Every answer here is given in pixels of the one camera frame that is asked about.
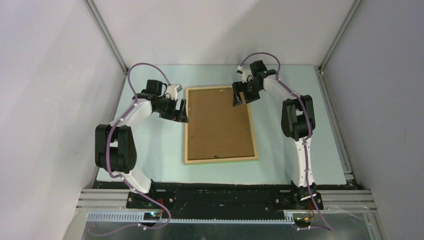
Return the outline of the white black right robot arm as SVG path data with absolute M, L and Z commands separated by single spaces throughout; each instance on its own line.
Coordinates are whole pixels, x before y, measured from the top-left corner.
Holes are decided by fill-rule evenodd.
M 292 90 L 278 72 L 267 69 L 262 60 L 254 61 L 249 68 L 239 65 L 236 72 L 241 80 L 231 85 L 233 107 L 259 100 L 261 91 L 271 93 L 281 102 L 281 130 L 293 140 L 297 155 L 290 201 L 295 208 L 304 209 L 317 194 L 311 164 L 311 140 L 316 127 L 313 99 Z

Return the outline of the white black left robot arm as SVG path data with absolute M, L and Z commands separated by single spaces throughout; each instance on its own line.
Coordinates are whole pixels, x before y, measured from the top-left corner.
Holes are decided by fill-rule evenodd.
M 134 193 L 145 208 L 153 208 L 158 194 L 151 189 L 152 180 L 136 166 L 137 150 L 133 130 L 152 113 L 164 120 L 188 123 L 186 99 L 177 99 L 183 89 L 181 84 L 171 84 L 149 79 L 146 88 L 136 93 L 124 113 L 109 124 L 95 128 L 95 164 L 106 170 L 111 178 L 119 178 Z

